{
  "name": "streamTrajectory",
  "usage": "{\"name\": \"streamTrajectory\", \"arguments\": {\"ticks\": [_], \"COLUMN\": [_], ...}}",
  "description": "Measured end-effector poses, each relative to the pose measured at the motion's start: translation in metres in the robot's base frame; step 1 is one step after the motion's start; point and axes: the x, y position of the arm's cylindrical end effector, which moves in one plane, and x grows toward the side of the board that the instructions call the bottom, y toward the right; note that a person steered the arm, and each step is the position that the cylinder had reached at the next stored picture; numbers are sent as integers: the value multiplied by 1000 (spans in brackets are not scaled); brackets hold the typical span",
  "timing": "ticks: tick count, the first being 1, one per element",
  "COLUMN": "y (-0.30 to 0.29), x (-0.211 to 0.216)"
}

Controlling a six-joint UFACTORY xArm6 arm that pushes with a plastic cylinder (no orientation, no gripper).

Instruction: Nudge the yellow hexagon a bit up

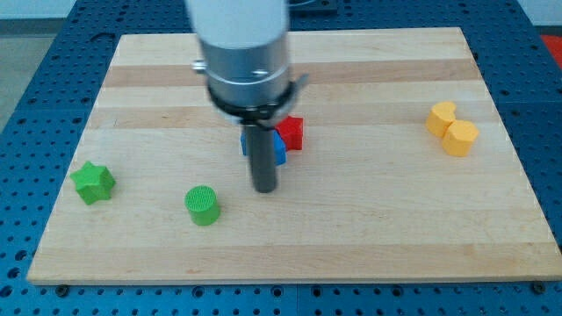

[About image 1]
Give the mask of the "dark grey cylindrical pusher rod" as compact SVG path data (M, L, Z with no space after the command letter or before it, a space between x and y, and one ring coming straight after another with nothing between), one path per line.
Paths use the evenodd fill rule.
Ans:
M274 133L259 126L244 126L244 134L254 189L270 193L277 187Z

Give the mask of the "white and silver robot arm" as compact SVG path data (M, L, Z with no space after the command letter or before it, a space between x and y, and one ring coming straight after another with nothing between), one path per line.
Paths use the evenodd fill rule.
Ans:
M210 98L236 119L256 191L277 187L273 130L293 106L285 0L186 0L203 55L194 69L206 76Z

